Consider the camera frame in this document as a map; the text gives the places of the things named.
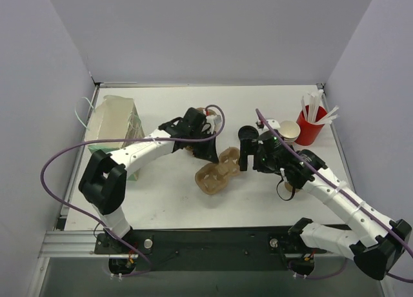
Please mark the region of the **brown paper coffee cup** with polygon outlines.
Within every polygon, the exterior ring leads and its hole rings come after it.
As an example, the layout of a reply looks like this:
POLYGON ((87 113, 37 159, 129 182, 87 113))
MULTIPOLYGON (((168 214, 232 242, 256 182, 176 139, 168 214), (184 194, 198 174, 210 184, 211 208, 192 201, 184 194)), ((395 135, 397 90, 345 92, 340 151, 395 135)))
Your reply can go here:
POLYGON ((284 187, 285 187, 285 189, 286 189, 288 192, 290 192, 290 193, 293 193, 293 192, 297 193, 297 192, 301 191, 301 189, 298 189, 298 188, 293 187, 293 186, 292 186, 290 183, 288 183, 288 182, 284 182, 284 187))

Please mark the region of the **green paper takeout bag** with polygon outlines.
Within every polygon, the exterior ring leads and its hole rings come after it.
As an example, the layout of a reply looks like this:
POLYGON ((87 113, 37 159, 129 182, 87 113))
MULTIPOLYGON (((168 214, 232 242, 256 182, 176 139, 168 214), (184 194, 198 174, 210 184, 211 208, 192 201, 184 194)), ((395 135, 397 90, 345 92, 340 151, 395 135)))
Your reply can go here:
POLYGON ((120 142, 91 144, 88 146, 90 152, 97 150, 111 152, 123 149, 131 144, 126 142, 126 139, 145 137, 134 99, 106 95, 103 102, 96 107, 87 97, 83 99, 91 108, 89 120, 85 122, 79 117, 78 113, 75 113, 75 115, 80 124, 86 129, 84 140, 121 140, 120 142))

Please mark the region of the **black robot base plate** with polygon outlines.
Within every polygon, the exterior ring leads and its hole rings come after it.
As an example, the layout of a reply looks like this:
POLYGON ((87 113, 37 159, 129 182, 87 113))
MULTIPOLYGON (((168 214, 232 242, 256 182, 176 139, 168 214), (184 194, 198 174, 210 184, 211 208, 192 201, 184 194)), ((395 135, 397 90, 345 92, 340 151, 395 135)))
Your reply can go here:
POLYGON ((113 239, 97 236, 94 254, 108 256, 110 270, 283 271, 288 257, 314 253, 289 227, 132 230, 126 238, 144 256, 113 239))

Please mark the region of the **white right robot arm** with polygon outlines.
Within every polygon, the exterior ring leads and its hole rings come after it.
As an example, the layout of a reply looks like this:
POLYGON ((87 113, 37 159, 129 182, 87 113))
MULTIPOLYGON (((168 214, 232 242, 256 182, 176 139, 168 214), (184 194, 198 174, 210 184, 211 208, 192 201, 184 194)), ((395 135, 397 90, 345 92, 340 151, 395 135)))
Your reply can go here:
POLYGON ((311 150, 295 151, 271 131, 260 134, 254 127, 238 131, 239 166, 265 174, 277 174, 294 192, 304 192, 328 207, 348 230, 335 229, 302 218, 289 233, 308 248, 339 254, 354 261, 367 276, 382 280, 405 251, 412 227, 405 220, 393 220, 378 212, 351 191, 331 168, 311 150))

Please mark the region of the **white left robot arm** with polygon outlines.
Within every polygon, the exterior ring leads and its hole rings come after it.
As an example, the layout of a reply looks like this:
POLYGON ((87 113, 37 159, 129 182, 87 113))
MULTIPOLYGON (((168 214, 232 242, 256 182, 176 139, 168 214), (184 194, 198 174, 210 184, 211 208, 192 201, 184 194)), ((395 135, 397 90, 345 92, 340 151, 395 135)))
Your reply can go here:
POLYGON ((154 160, 190 148, 195 158, 217 163, 216 137, 223 130, 223 113, 190 107, 184 116, 158 126, 148 136, 109 153, 95 151, 79 183, 79 191, 96 210, 111 234, 110 246, 126 252, 132 246, 132 227, 122 210, 129 176, 154 160))

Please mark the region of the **single brown pulp carrier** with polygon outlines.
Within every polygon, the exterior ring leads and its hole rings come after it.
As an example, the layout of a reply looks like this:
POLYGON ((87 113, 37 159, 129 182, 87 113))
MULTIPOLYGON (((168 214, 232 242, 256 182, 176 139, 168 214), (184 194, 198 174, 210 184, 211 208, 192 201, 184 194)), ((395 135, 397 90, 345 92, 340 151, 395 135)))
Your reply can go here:
POLYGON ((223 190, 230 179, 240 175, 240 150, 229 147, 218 156, 218 163, 208 163, 195 174, 195 182, 202 192, 210 196, 223 190))

